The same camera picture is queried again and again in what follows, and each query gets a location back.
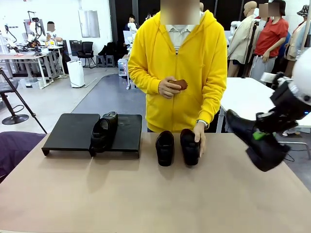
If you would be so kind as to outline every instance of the black leather shoe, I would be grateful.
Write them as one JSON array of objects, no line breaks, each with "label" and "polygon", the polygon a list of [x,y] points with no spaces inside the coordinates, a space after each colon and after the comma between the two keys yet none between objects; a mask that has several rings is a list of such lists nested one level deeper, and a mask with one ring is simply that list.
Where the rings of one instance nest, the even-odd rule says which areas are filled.
[{"label": "black leather shoe", "polygon": [[91,137],[91,147],[96,153],[103,153],[112,146],[118,128],[118,114],[110,112],[95,124]]},{"label": "black leather shoe", "polygon": [[194,141],[194,132],[184,129],[180,134],[180,144],[184,154],[185,164],[195,166],[199,163],[200,143]]},{"label": "black leather shoe", "polygon": [[260,140],[253,137],[258,130],[255,121],[241,118],[232,110],[226,112],[225,118],[233,133],[249,146],[246,152],[258,169],[269,171],[285,159],[290,147],[280,145],[272,134]]},{"label": "black leather shoe", "polygon": [[174,157],[174,136],[170,131],[162,132],[155,143],[160,166],[170,166]]}]

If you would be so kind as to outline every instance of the man's right hand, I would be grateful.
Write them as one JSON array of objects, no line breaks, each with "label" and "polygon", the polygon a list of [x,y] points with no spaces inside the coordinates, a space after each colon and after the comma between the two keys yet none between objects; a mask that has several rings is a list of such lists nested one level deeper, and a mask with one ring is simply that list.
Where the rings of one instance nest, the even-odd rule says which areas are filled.
[{"label": "man's right hand", "polygon": [[177,81],[174,77],[170,76],[163,79],[159,84],[159,94],[167,99],[173,98],[175,94],[180,93],[181,86],[170,83],[170,81]]}]

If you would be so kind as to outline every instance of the hand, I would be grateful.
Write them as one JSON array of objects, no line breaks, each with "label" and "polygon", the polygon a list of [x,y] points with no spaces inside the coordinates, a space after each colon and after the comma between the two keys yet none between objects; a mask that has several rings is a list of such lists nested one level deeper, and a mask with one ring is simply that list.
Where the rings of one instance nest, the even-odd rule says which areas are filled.
[{"label": "hand", "polygon": [[180,85],[170,83],[169,81],[176,81],[172,76],[163,79],[159,84],[159,94],[164,98],[171,99],[175,94],[179,94],[181,89]]},{"label": "hand", "polygon": [[268,61],[269,57],[270,57],[270,52],[269,52],[269,51],[266,51],[266,52],[263,54],[263,56],[262,56],[262,61],[263,61],[264,63],[266,63],[266,62]]},{"label": "hand", "polygon": [[196,126],[193,129],[193,132],[195,134],[195,142],[200,142],[200,158],[202,157],[204,151],[205,151],[205,143],[206,143],[206,137],[205,137],[205,124],[203,122],[198,122]]}]

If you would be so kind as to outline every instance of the hoodie zipper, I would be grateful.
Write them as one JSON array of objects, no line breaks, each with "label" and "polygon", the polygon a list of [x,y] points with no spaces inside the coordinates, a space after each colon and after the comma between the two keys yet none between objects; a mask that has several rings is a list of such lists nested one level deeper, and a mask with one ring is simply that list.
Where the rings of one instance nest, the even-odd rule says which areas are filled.
[{"label": "hoodie zipper", "polygon": [[[178,59],[178,52],[175,52],[175,74],[174,78],[177,79],[177,59]],[[174,132],[174,102],[175,102],[175,95],[173,96],[173,110],[172,110],[172,132]]]}]

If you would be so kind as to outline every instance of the stool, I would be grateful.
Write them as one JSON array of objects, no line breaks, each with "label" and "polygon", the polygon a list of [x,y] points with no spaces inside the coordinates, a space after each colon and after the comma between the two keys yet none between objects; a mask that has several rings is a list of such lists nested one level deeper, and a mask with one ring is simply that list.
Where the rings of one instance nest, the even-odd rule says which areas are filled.
[{"label": "stool", "polygon": [[96,67],[102,67],[102,68],[106,67],[104,56],[99,56],[99,55],[96,56]]},{"label": "stool", "polygon": [[106,67],[116,67],[115,59],[112,55],[106,55]]},{"label": "stool", "polygon": [[[17,89],[17,87],[18,87],[18,81],[17,81],[17,80],[14,80],[14,81],[11,81],[11,82],[12,82],[13,86]],[[4,119],[4,120],[2,121],[2,124],[3,124],[3,125],[15,125],[15,124],[19,124],[19,123],[22,123],[22,122],[28,120],[28,118],[29,118],[29,116],[28,116],[28,115],[25,115],[25,114],[20,114],[20,115],[16,115],[16,114],[15,114],[15,113],[18,113],[18,112],[20,112],[21,110],[23,110],[23,109],[24,109],[24,106],[23,106],[23,105],[18,105],[18,106],[22,106],[22,109],[20,109],[19,111],[14,112],[13,109],[16,108],[16,107],[18,107],[18,106],[12,108],[12,106],[11,106],[11,104],[10,104],[10,102],[9,102],[9,100],[8,100],[8,98],[7,98],[7,96],[5,95],[5,93],[10,93],[10,92],[12,93],[12,92],[14,92],[14,91],[12,90],[12,88],[10,87],[10,85],[9,85],[7,82],[5,82],[5,83],[0,83],[0,96],[1,96],[3,102],[5,103],[6,107],[8,108],[8,110],[10,111],[10,113],[11,113],[11,115],[12,115],[12,116],[9,116],[9,117],[7,117],[6,119]]]}]

